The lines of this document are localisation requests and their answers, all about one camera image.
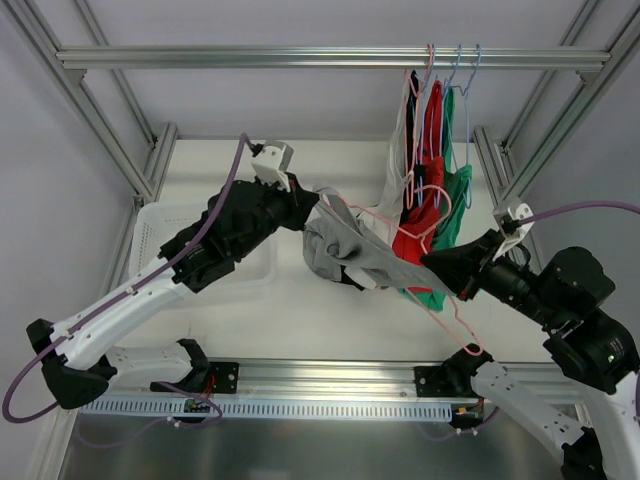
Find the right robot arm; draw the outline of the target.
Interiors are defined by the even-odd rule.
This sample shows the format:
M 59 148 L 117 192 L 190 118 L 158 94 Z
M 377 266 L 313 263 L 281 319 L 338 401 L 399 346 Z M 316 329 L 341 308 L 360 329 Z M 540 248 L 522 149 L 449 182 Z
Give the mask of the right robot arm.
M 585 248 L 554 255 L 538 274 L 498 252 L 502 235 L 422 257 L 422 264 L 460 300 L 484 291 L 542 327 L 543 347 L 580 392 L 591 423 L 562 414 L 521 385 L 478 343 L 416 377 L 420 397 L 491 401 L 532 435 L 560 464 L 565 479 L 639 476 L 639 352 L 631 333 L 602 309 L 614 291 L 602 265 Z

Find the grey tank top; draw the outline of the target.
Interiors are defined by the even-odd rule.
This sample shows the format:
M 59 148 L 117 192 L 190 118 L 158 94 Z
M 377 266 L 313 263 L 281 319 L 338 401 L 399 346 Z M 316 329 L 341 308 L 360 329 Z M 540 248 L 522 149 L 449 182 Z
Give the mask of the grey tank top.
M 303 258 L 313 273 L 338 282 L 348 267 L 361 271 L 377 287 L 422 287 L 445 294 L 452 291 L 430 269 L 398 258 L 364 223 L 354 217 L 338 192 L 317 187 L 317 215 L 303 231 Z

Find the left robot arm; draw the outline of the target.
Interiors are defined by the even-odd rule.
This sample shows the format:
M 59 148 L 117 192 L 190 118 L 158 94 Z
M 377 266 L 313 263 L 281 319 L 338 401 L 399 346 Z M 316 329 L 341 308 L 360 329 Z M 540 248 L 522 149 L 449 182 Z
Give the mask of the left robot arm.
M 123 376 L 114 358 L 121 339 L 233 273 L 278 229 L 302 230 L 319 196 L 293 174 L 286 183 L 226 183 L 198 220 L 165 242 L 128 282 L 71 319 L 29 324 L 26 333 L 56 405 L 71 410 L 97 399 Z

